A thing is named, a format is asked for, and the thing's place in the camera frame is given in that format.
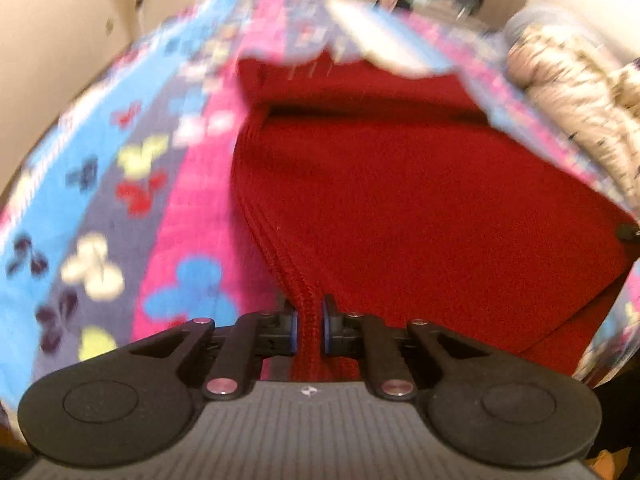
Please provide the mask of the red knit sweater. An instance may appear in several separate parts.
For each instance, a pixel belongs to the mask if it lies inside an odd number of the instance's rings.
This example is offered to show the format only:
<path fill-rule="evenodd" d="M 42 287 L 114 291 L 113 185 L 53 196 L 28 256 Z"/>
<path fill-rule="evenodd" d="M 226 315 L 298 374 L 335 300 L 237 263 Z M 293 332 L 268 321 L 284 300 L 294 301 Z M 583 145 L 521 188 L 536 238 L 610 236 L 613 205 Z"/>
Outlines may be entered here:
<path fill-rule="evenodd" d="M 639 258 L 629 214 L 489 125 L 454 74 L 244 58 L 231 181 L 299 318 L 297 380 L 323 355 L 322 300 L 415 318 L 572 374 Z"/>

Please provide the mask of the colourful floral bed blanket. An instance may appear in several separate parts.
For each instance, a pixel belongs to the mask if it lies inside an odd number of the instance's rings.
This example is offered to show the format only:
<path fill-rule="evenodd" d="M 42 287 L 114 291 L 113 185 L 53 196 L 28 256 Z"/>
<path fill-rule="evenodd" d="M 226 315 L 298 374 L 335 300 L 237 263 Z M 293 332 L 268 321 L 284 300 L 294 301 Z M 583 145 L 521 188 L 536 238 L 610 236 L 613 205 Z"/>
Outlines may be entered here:
<path fill-rule="evenodd" d="M 611 178 L 504 78 L 499 40 L 355 0 L 202 0 L 118 58 L 25 162 L 1 213 L 1 405 L 39 377 L 166 330 L 270 307 L 232 203 L 243 55 L 329 51 L 462 73 L 491 123 L 620 201 Z"/>

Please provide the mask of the beige star-pattern quilt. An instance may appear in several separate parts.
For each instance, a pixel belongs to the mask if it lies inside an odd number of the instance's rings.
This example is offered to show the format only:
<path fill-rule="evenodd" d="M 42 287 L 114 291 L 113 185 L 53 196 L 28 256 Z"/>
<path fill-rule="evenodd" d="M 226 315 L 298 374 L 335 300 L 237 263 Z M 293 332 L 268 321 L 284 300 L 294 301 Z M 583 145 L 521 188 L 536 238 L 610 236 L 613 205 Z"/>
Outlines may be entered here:
<path fill-rule="evenodd" d="M 639 209 L 639 66 L 622 65 L 584 22 L 537 4 L 503 29 L 510 81 Z"/>

